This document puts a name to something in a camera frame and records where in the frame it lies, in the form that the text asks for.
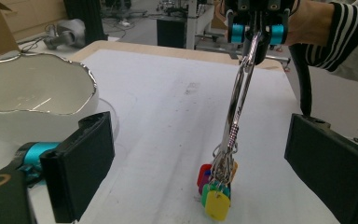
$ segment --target floor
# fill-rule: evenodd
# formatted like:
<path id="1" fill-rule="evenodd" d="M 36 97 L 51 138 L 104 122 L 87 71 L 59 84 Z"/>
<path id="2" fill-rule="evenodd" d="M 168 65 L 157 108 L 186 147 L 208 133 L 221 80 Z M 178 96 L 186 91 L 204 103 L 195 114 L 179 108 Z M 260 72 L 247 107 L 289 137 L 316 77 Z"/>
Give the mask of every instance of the floor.
<path id="1" fill-rule="evenodd" d="M 146 9 L 147 16 L 135 16 L 127 20 L 126 26 L 111 17 L 103 17 L 103 28 L 106 34 L 120 42 L 157 45 L 156 17 L 161 11 L 156 11 L 159 0 L 132 0 L 131 9 Z M 107 15 L 109 8 L 103 8 Z M 219 38 L 212 45 L 225 44 L 224 38 Z M 290 58 L 287 47 L 282 51 L 269 50 L 268 55 Z M 298 99 L 299 87 L 296 69 L 289 63 L 287 72 L 289 82 Z M 312 116 L 332 124 L 332 129 L 345 136 L 358 137 L 358 83 L 340 77 L 334 77 L 318 68 L 311 68 L 312 82 Z"/>

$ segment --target teal clamp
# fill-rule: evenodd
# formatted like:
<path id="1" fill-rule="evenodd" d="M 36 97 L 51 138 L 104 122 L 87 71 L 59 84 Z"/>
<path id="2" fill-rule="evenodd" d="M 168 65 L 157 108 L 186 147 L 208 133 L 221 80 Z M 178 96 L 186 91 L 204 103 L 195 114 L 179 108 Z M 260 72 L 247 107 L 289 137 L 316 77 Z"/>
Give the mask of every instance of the teal clamp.
<path id="1" fill-rule="evenodd" d="M 24 158 L 24 165 L 32 165 L 38 172 L 42 171 L 42 166 L 40 165 L 39 156 L 42 155 L 47 150 L 51 150 L 57 147 L 59 143 L 55 142 L 38 142 L 35 143 L 28 149 L 27 154 Z"/>
<path id="2" fill-rule="evenodd" d="M 232 25 L 232 35 L 231 35 L 231 43 L 233 44 L 241 44 L 243 42 L 243 25 L 233 24 Z"/>
<path id="3" fill-rule="evenodd" d="M 271 41 L 270 45 L 280 45 L 282 44 L 284 35 L 283 25 L 273 25 L 271 26 Z"/>

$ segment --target striped sleeve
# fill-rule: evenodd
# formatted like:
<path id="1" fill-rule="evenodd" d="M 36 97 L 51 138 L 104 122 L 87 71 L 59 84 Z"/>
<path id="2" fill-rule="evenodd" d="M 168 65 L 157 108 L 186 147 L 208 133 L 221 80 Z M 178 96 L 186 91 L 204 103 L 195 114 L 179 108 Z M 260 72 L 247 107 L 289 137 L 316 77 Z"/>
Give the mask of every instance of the striped sleeve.
<path id="1" fill-rule="evenodd" d="M 302 45 L 309 65 L 333 72 L 358 46 L 358 6 L 334 4 L 327 47 Z"/>

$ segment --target table surface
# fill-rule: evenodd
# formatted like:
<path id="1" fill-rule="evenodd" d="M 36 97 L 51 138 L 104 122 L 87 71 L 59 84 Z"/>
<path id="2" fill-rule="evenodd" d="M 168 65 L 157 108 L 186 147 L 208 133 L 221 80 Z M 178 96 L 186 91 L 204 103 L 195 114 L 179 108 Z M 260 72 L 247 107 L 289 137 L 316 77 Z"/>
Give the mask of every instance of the table surface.
<path id="1" fill-rule="evenodd" d="M 71 57 L 117 112 L 112 168 L 80 223 L 215 223 L 200 204 L 238 61 L 221 53 L 94 42 Z M 283 158 L 296 97 L 279 63 L 254 71 L 240 121 L 239 164 L 226 223 L 337 223 Z M 15 148 L 0 142 L 0 166 Z M 54 223 L 46 187 L 30 190 L 39 223 Z"/>

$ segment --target white table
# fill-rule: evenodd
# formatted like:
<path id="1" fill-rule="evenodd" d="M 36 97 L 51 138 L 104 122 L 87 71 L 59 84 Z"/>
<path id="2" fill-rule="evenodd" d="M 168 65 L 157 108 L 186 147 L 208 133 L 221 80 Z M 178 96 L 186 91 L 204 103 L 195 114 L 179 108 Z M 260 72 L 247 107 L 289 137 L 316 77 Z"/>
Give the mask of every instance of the white table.
<path id="1" fill-rule="evenodd" d="M 183 50 L 96 43 L 73 57 L 92 71 L 120 123 L 112 168 L 80 223 L 215 223 L 196 181 L 222 139 L 238 66 L 203 62 L 221 54 Z M 200 55 L 203 61 L 192 58 Z M 285 73 L 255 69 L 226 223 L 337 223 L 283 158 L 294 112 L 299 106 Z M 3 165 L 15 148 L 0 148 Z M 30 193 L 39 223 L 54 223 L 46 188 Z"/>

